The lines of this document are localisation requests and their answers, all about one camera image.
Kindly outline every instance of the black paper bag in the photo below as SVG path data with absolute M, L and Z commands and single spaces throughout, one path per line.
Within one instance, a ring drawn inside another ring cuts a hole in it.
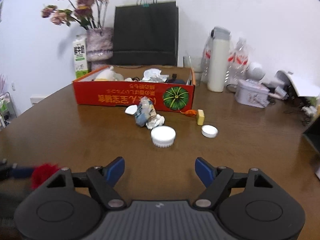
M 175 1 L 116 7 L 112 63 L 177 66 L 178 32 Z

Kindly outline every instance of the red box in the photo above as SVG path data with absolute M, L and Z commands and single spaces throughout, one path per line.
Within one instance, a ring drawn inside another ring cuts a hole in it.
M 151 82 L 127 81 L 93 81 L 100 71 L 108 66 L 88 73 L 73 81 L 76 101 L 80 105 L 94 106 L 130 106 L 138 105 L 140 99 L 148 97 L 159 111 L 180 112 L 192 109 L 195 90 L 195 76 L 190 68 L 174 66 L 115 66 L 114 71 L 124 78 L 139 77 L 149 68 L 161 69 L 161 74 L 177 74 L 177 79 L 183 79 L 187 84 L 167 84 Z

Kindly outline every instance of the green pumpkin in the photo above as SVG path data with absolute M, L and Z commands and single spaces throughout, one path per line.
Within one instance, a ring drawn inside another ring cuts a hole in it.
M 189 101 L 189 93 L 182 87 L 171 87 L 163 94 L 163 103 L 171 110 L 181 110 Z

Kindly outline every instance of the wooden table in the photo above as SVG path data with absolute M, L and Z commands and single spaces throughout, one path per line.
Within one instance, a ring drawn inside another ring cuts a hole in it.
M 299 240 L 320 238 L 320 182 L 314 175 L 316 153 L 301 133 L 296 114 L 284 114 L 277 101 L 266 109 L 237 103 L 231 93 L 196 88 L 194 109 L 203 109 L 205 123 L 218 136 L 201 134 L 195 118 L 159 112 L 176 130 L 169 148 L 155 147 L 147 128 L 136 126 L 124 107 L 77 105 L 69 85 L 14 120 L 0 132 L 0 157 L 20 165 L 45 162 L 85 171 L 117 156 L 126 162 L 115 189 L 126 200 L 190 199 L 203 190 L 194 171 L 197 157 L 236 172 L 258 167 L 304 208 L 306 223 Z

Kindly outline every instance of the yellow eraser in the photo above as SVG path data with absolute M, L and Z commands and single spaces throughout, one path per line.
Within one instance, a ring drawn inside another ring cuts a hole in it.
M 203 125 L 203 123 L 204 123 L 204 111 L 201 109 L 198 109 L 197 124 Z

